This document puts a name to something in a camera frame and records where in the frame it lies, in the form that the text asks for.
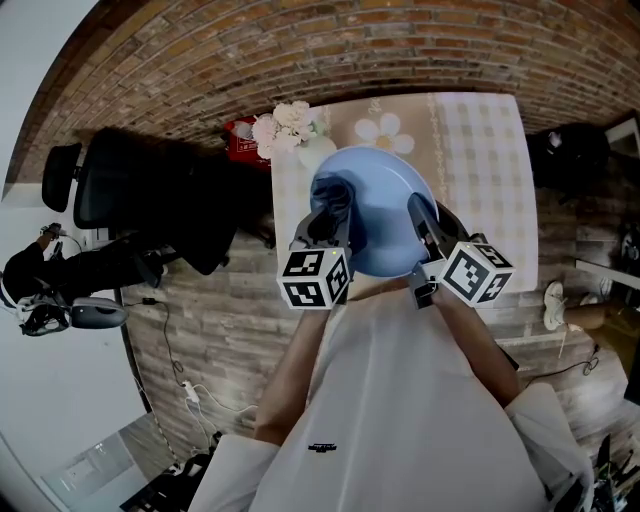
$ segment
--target blue bowl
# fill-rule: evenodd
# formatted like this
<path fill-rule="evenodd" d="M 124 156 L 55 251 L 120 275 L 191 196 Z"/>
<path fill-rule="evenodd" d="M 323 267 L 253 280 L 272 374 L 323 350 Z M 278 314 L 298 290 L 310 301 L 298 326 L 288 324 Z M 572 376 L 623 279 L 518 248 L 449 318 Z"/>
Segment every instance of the blue bowl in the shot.
<path fill-rule="evenodd" d="M 375 277 L 401 277 L 427 258 L 407 210 L 414 192 L 437 212 L 431 189 L 411 165 L 387 151 L 363 146 L 341 149 L 316 174 L 337 174 L 356 190 L 367 246 L 351 258 L 353 270 Z M 312 199 L 311 208 L 318 205 Z"/>

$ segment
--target black bag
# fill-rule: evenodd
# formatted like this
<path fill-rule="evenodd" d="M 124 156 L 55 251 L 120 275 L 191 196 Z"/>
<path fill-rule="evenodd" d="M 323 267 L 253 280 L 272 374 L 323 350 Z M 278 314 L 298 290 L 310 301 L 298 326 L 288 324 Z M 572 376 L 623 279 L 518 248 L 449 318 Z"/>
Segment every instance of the black bag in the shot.
<path fill-rule="evenodd" d="M 536 187 L 577 196 L 606 172 L 609 142 L 602 128 L 572 123 L 527 136 L 529 158 Z"/>

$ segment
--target checkered tablecloth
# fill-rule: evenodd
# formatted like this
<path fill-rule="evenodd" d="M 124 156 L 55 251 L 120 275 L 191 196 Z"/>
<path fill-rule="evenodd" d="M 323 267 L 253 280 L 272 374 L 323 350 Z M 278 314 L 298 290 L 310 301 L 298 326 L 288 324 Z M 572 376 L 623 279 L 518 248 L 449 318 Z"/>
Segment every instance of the checkered tablecloth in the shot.
<path fill-rule="evenodd" d="M 407 102 L 415 108 L 406 108 Z M 395 104 L 398 108 L 385 111 Z M 516 267 L 505 291 L 536 288 L 536 202 L 529 152 L 513 96 L 425 93 L 355 100 L 317 107 L 316 111 L 324 116 L 338 147 L 384 144 L 385 149 L 416 167 L 436 198 L 467 230 L 483 232 Z M 359 114 L 340 115 L 344 112 Z M 426 160 L 428 165 L 420 165 Z M 296 227 L 310 211 L 313 174 L 295 153 L 278 154 L 272 159 L 280 263 L 286 262 Z M 350 292 L 357 293 L 375 282 L 379 280 L 357 275 Z"/>

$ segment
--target flower bouquet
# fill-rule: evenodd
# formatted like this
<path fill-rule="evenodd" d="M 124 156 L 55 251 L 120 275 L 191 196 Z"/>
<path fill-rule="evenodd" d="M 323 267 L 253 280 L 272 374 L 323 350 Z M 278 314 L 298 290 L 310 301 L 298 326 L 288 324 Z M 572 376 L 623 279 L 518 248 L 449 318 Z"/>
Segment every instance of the flower bouquet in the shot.
<path fill-rule="evenodd" d="M 323 135 L 326 126 L 312 119 L 306 101 L 279 103 L 273 114 L 264 114 L 252 127 L 253 139 L 258 144 L 258 155 L 270 160 L 275 150 L 292 153 L 297 146 Z"/>

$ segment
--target daisy pattern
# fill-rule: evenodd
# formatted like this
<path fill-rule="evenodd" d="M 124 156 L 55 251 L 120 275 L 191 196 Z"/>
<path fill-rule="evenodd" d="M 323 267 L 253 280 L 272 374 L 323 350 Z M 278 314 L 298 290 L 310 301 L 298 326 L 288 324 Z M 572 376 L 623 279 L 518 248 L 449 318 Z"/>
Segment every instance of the daisy pattern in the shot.
<path fill-rule="evenodd" d="M 355 125 L 356 134 L 365 140 L 365 146 L 374 146 L 391 153 L 408 154 L 413 151 L 415 141 L 411 135 L 400 131 L 400 118 L 389 112 L 380 117 L 380 126 L 371 119 L 360 119 Z"/>

